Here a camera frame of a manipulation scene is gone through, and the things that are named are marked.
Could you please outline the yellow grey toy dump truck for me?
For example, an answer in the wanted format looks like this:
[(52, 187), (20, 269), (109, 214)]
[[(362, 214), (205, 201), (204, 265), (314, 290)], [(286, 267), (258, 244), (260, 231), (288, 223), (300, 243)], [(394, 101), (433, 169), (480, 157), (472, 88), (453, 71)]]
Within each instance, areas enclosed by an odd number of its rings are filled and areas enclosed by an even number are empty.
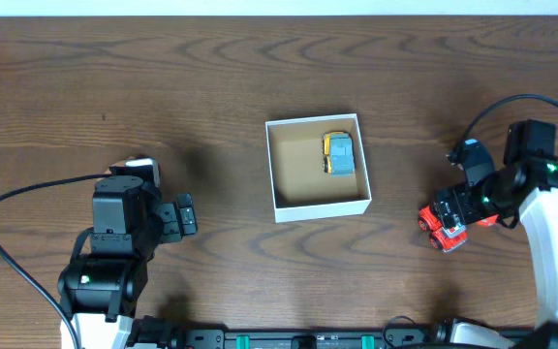
[(353, 141), (349, 133), (323, 134), (323, 171), (331, 176), (349, 176), (355, 171)]

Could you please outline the red round toy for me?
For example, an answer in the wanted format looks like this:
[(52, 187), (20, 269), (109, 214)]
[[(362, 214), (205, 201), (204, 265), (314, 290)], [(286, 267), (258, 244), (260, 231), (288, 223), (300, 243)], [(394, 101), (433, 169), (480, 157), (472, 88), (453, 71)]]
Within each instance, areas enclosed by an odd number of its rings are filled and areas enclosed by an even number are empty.
[(487, 218), (483, 218), (477, 222), (477, 225), (482, 227), (491, 227), (497, 224), (498, 216), (492, 215)]

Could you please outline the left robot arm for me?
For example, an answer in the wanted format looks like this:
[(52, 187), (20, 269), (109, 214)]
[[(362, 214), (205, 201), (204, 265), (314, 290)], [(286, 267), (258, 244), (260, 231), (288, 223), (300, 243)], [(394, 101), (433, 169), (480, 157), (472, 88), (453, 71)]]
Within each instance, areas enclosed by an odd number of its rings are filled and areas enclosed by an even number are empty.
[(77, 237), (60, 274), (60, 306), (75, 333), (64, 348), (127, 348), (145, 344), (135, 326), (147, 265), (161, 244), (198, 231), (193, 197), (164, 202), (154, 180), (115, 175), (95, 183), (93, 226)]

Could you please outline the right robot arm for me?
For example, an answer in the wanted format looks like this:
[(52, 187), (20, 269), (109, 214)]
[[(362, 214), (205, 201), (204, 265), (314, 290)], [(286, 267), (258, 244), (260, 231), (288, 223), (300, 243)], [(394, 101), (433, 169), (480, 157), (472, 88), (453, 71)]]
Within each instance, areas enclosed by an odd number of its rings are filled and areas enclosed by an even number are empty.
[(442, 189), (419, 213), (418, 223), (431, 244), (445, 252), (467, 239), (470, 225), (506, 228), (521, 225), (527, 235), (538, 300), (538, 323), (518, 341), (467, 321), (454, 320), (433, 339), (445, 346), (558, 348), (558, 159), (556, 127), (526, 120), (512, 124), (504, 167), (494, 168), (476, 140), (460, 144), (462, 183)]

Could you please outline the red toy fire truck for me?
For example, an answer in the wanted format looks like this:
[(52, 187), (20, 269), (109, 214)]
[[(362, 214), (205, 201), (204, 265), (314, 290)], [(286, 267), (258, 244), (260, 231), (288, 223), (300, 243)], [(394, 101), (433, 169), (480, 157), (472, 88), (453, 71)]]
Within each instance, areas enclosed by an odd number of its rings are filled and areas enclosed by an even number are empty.
[(428, 233), (430, 244), (444, 253), (451, 252), (468, 240), (465, 226), (445, 228), (432, 206), (424, 206), (419, 210), (418, 225)]

